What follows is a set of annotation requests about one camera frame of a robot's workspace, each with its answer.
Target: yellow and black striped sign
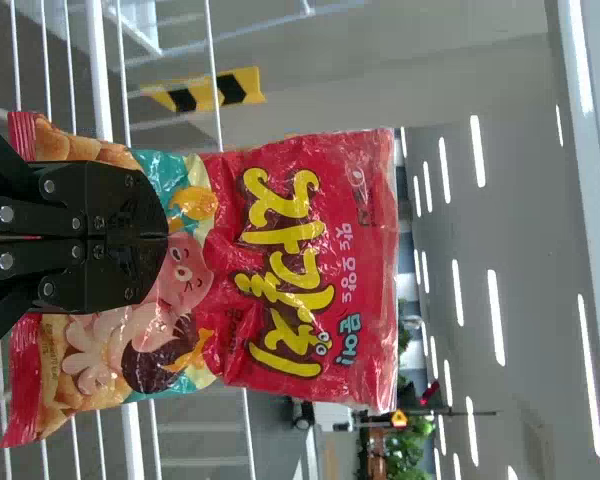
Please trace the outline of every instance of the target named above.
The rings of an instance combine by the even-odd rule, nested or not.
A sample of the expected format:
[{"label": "yellow and black striped sign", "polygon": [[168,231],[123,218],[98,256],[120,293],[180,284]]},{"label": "yellow and black striped sign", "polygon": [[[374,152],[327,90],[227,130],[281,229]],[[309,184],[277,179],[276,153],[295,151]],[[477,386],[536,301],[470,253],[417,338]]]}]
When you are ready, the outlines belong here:
[{"label": "yellow and black striped sign", "polygon": [[[216,76],[220,106],[256,104],[267,101],[260,91],[258,67],[235,68]],[[144,89],[145,94],[172,112],[208,112],[213,110],[211,77],[176,80]]]}]

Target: street sign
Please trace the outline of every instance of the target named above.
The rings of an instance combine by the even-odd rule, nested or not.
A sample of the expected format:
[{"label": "street sign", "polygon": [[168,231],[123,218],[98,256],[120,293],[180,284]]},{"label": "street sign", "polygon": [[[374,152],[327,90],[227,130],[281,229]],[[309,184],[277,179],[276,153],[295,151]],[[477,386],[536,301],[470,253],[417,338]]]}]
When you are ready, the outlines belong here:
[{"label": "street sign", "polygon": [[404,428],[407,426],[407,423],[409,423],[409,420],[402,410],[398,409],[391,415],[391,425],[395,428]]}]

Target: cartoon face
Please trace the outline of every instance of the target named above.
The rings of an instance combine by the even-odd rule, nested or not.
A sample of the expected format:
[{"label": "cartoon face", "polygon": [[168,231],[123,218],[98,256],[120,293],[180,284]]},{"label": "cartoon face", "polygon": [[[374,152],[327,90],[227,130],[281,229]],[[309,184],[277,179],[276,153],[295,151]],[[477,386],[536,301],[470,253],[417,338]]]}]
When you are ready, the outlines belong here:
[{"label": "cartoon face", "polygon": [[205,265],[196,238],[186,232],[176,233],[169,237],[158,280],[143,303],[160,299],[176,316],[185,315],[202,301],[212,282],[213,272]]}]

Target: red snack bag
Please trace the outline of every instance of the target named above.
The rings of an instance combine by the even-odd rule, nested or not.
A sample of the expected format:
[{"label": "red snack bag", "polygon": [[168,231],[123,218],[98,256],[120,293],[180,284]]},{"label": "red snack bag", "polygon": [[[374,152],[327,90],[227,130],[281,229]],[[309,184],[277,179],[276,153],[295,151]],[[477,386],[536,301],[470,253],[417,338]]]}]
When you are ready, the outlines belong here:
[{"label": "red snack bag", "polygon": [[308,400],[394,406],[398,248],[388,129],[294,137],[249,151],[172,155],[10,117],[27,160],[143,170],[170,226],[138,305],[25,316],[11,339],[3,445],[77,412],[191,393],[215,377]]},{"label": "red snack bag", "polygon": [[219,204],[229,207],[207,237],[217,281],[196,318],[229,327],[205,357],[225,382],[392,407],[392,147],[390,130],[370,130],[203,156]]}]

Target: cartoon character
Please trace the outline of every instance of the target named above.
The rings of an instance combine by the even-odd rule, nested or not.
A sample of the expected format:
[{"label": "cartoon character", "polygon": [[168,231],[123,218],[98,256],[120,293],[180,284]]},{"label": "cartoon character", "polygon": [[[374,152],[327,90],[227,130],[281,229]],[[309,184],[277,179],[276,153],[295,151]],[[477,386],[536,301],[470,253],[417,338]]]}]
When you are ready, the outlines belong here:
[{"label": "cartoon character", "polygon": [[158,280],[141,305],[72,318],[66,336],[77,352],[65,358],[63,371],[78,376],[86,395],[120,374],[137,392],[166,390],[187,366],[202,366],[210,332],[196,330],[191,311],[212,282],[196,238],[172,235]]}]

